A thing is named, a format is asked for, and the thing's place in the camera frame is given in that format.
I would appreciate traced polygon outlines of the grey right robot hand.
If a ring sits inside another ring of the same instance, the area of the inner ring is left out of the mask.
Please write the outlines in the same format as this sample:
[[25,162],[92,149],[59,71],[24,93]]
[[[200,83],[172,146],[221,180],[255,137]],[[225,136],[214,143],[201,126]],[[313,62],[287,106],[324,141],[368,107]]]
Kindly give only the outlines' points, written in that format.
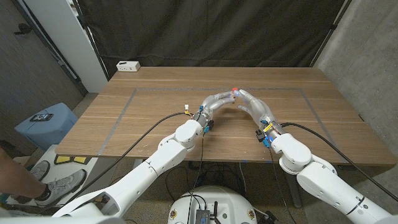
[[282,126],[277,122],[277,119],[266,103],[243,89],[233,90],[233,93],[234,96],[243,99],[246,105],[239,105],[238,108],[251,115],[263,135],[274,140],[276,137],[285,134]]

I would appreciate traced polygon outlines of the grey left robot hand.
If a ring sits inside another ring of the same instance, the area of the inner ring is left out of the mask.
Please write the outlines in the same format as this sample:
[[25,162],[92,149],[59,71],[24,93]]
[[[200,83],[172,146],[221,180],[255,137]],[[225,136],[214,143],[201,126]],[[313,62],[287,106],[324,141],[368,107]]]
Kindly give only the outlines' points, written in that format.
[[217,93],[210,95],[200,106],[199,111],[194,115],[194,120],[199,122],[204,128],[206,124],[213,119],[213,114],[223,105],[234,103],[235,97],[232,96],[231,92]]

